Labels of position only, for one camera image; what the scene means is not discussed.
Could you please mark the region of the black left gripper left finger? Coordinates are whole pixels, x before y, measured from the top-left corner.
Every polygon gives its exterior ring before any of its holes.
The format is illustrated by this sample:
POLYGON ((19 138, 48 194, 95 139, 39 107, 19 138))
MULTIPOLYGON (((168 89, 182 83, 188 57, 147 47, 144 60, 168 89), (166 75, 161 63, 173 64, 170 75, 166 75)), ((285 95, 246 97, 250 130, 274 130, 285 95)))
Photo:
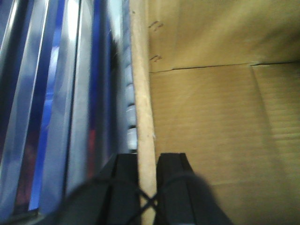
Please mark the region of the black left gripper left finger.
POLYGON ((45 225, 124 225, 139 210, 136 154, 113 155, 94 178, 76 188, 45 225))

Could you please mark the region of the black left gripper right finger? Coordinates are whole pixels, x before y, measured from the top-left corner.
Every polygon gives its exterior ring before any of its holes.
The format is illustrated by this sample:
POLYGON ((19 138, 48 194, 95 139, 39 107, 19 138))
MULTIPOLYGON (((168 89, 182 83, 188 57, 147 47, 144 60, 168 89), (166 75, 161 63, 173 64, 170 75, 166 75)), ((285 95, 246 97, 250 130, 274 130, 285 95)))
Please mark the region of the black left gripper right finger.
POLYGON ((156 225, 231 225, 206 181, 184 153, 162 153, 157 162, 156 225))

